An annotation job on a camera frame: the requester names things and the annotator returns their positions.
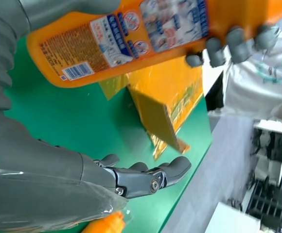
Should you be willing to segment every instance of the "gray floor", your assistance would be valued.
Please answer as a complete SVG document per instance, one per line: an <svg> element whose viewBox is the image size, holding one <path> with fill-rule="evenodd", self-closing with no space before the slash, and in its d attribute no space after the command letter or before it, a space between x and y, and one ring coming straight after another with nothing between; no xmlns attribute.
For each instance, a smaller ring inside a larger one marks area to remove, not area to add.
<svg viewBox="0 0 282 233"><path fill-rule="evenodd" d="M215 126L212 146L163 233L203 233L219 201L243 197L252 166L252 121L229 116L211 125Z"/></svg>

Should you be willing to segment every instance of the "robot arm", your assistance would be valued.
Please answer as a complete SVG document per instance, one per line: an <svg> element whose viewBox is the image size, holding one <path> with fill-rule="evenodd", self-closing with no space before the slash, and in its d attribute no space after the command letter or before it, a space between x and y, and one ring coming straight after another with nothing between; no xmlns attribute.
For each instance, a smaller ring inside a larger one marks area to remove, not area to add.
<svg viewBox="0 0 282 233"><path fill-rule="evenodd" d="M13 68L17 40L70 11L106 14L119 0L0 0L0 230L53 229L119 210L126 199L177 183L190 167L184 157L148 169L137 163L113 168L114 155L94 161L75 151L32 138L4 115L4 89Z"/></svg>

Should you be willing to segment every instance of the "cardboard box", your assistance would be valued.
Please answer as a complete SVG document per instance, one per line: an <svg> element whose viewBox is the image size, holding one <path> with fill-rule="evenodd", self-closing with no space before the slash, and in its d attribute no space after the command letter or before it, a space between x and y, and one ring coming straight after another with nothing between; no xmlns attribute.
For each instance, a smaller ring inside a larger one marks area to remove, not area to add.
<svg viewBox="0 0 282 233"><path fill-rule="evenodd" d="M127 86L141 121L155 146L157 160L167 145L184 153L190 149L177 138L181 126L203 96L202 68L190 68L184 57L137 70L101 82L111 98Z"/></svg>

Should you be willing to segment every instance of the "bottle label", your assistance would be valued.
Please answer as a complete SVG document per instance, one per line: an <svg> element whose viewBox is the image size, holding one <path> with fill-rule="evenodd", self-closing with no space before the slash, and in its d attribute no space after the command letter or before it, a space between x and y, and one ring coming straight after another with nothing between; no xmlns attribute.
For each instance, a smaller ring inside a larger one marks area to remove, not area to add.
<svg viewBox="0 0 282 233"><path fill-rule="evenodd" d="M145 0L140 10L156 52L199 40L209 33L205 0Z"/></svg>
<svg viewBox="0 0 282 233"><path fill-rule="evenodd" d="M39 43L58 77L74 81L208 36L206 0L144 0Z"/></svg>

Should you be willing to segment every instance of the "metal rack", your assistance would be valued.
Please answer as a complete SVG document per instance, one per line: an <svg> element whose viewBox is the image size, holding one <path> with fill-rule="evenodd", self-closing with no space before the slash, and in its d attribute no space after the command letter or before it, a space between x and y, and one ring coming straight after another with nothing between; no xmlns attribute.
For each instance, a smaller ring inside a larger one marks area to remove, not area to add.
<svg viewBox="0 0 282 233"><path fill-rule="evenodd" d="M282 233L282 180L279 187L257 180L249 200L247 214L262 220L262 224Z"/></svg>

